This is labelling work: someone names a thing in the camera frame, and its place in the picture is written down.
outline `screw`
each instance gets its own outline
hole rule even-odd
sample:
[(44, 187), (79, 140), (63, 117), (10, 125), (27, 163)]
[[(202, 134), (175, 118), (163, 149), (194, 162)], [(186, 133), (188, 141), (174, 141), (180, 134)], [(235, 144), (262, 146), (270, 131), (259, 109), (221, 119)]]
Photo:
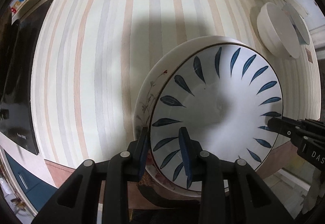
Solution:
[(239, 164), (240, 166), (245, 166), (247, 163), (244, 159), (238, 159), (237, 164)]
[(92, 164), (93, 164), (93, 161), (90, 160), (90, 159), (83, 162), (83, 165), (86, 166), (86, 167), (91, 166)]
[(209, 154), (209, 152), (207, 152), (207, 151), (201, 151), (200, 152), (200, 156), (201, 157), (208, 157), (210, 154)]
[(123, 151), (123, 152), (120, 153), (120, 156), (122, 156), (123, 158), (129, 157), (130, 156), (130, 152)]

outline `blue cabinet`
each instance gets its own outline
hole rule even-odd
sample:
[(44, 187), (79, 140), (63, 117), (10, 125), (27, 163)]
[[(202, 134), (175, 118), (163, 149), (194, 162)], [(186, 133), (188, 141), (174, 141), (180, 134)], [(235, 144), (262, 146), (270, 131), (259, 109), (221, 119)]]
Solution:
[(11, 170), (33, 207), (40, 211), (50, 197), (56, 192), (57, 188), (45, 183), (36, 177), (19, 163), (17, 163), (7, 152), (5, 152)]

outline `silver handle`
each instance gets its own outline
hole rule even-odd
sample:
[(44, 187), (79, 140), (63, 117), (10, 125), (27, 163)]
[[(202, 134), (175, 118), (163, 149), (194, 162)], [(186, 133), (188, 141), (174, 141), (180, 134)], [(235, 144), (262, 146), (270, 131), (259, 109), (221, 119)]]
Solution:
[(25, 180), (22, 178), (22, 175), (21, 175), (21, 174), (18, 174), (18, 175), (19, 175), (19, 178), (21, 179), (22, 184), (24, 185), (24, 187), (25, 187), (26, 189), (28, 189), (28, 186), (26, 185)]

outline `blue leaf pattern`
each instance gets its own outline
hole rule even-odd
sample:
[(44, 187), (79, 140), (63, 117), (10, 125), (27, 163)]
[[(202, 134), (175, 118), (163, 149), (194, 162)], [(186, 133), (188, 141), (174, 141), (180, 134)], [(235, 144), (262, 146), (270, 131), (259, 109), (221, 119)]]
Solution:
[(166, 158), (162, 161), (160, 169), (163, 169), (178, 152), (179, 150), (176, 150), (167, 155)]
[(260, 157), (257, 155), (257, 154), (255, 154), (255, 153), (253, 153), (252, 151), (250, 151), (250, 150), (248, 150), (249, 151), (249, 154), (253, 157), (253, 159), (255, 160), (255, 161), (257, 161), (257, 162), (262, 162), (261, 161), (261, 159), (260, 159)]
[(258, 93), (261, 93), (264, 90), (274, 87), (276, 85), (276, 83), (277, 83), (277, 81), (270, 81), (270, 82), (266, 83), (264, 86), (262, 86), (262, 88), (258, 91)]
[(260, 126), (258, 127), (259, 129), (263, 129), (263, 130), (268, 130), (271, 131), (270, 128), (268, 126)]
[(177, 122), (182, 122), (182, 121), (173, 120), (173, 119), (170, 119), (170, 118), (162, 118), (162, 119), (157, 120), (155, 123), (153, 123), (152, 126), (160, 127), (160, 126), (165, 126), (165, 125), (172, 124), (172, 123), (177, 123)]
[(268, 116), (268, 117), (280, 117), (282, 114), (276, 112), (276, 111), (270, 111), (262, 114), (261, 116)]
[(183, 168), (183, 162), (181, 162), (175, 169), (174, 174), (173, 174), (173, 182), (176, 180), (176, 178), (178, 177), (179, 173), (181, 172)]
[(217, 72), (217, 75), (219, 78), (220, 78), (219, 64), (220, 64), (221, 49), (222, 49), (222, 47), (219, 48), (219, 50), (216, 53), (216, 57), (214, 58), (214, 67), (216, 68), (216, 72)]
[(264, 105), (264, 104), (268, 104), (268, 103), (273, 103), (273, 102), (277, 102), (281, 100), (281, 98), (279, 97), (272, 97), (272, 98), (269, 98), (267, 100), (265, 100), (263, 103), (261, 103), (260, 105)]
[(190, 88), (187, 86), (185, 80), (183, 79), (183, 77), (181, 75), (175, 75), (174, 80), (175, 80), (176, 84), (179, 85), (182, 89), (186, 90), (188, 93), (193, 95), (193, 93), (191, 92)]
[(239, 55), (240, 50), (241, 50), (241, 49), (238, 48), (237, 51), (234, 52), (234, 54), (232, 55), (232, 58), (231, 58), (231, 61), (230, 61), (230, 76), (232, 75), (232, 69), (233, 69), (234, 64), (235, 64), (235, 62), (236, 62), (236, 60), (237, 60), (237, 57), (238, 57), (238, 55)]
[(187, 177), (186, 188), (189, 189), (192, 185), (192, 178)]
[(246, 72), (246, 70), (248, 69), (248, 67), (251, 65), (251, 63), (254, 61), (256, 57), (256, 54), (251, 56), (250, 58), (248, 58), (248, 60), (246, 61), (246, 63), (244, 64), (244, 67), (243, 67), (243, 73), (242, 73), (242, 78)]
[(155, 145), (155, 147), (153, 148), (153, 151), (156, 151), (158, 149), (160, 149), (161, 147), (163, 147), (165, 144), (169, 143), (170, 141), (177, 139), (178, 137), (171, 137), (171, 138), (165, 138), (162, 139), (161, 141), (158, 141), (157, 144)]
[(160, 98), (160, 101), (162, 103), (165, 103), (168, 106), (180, 106), (180, 107), (186, 108), (185, 106), (183, 106), (183, 104), (181, 102), (179, 102), (177, 99), (175, 99), (172, 96), (168, 96), (168, 95), (163, 96), (163, 97)]
[(194, 57), (193, 68), (196, 75), (205, 83), (203, 72), (202, 72), (201, 61), (200, 58), (198, 58), (198, 56)]
[(259, 75), (261, 75), (265, 70), (267, 70), (269, 66), (262, 67), (261, 69), (257, 70), (256, 73), (253, 75), (253, 78), (251, 79), (251, 82), (257, 78)]
[(263, 139), (256, 139), (254, 138), (260, 145), (266, 147), (266, 148), (272, 148), (272, 146), (266, 141), (266, 140), (263, 140)]

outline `brand logo on cooktop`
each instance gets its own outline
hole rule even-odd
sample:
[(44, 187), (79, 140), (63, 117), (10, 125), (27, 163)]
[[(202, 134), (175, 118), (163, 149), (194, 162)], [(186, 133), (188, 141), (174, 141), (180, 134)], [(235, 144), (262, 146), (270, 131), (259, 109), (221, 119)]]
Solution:
[(17, 136), (19, 136), (20, 138), (23, 138), (23, 139), (26, 140), (26, 136), (25, 135), (22, 135), (22, 134), (17, 133)]

